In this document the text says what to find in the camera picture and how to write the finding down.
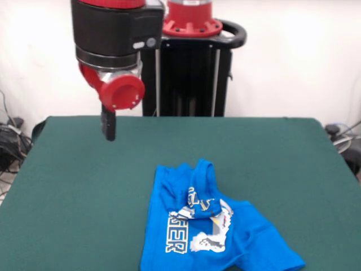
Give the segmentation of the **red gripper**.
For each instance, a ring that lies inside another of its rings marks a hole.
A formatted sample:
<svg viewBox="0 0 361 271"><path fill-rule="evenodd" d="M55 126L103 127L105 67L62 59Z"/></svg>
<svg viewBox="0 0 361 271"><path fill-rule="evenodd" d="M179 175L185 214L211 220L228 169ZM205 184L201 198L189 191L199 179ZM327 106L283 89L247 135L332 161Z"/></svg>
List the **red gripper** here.
<svg viewBox="0 0 361 271"><path fill-rule="evenodd" d="M86 82L98 94L102 103L102 133L108 141L116 139L117 110L136 107L145 95L145 85L135 70L99 71L85 64L79 64Z"/></svg>

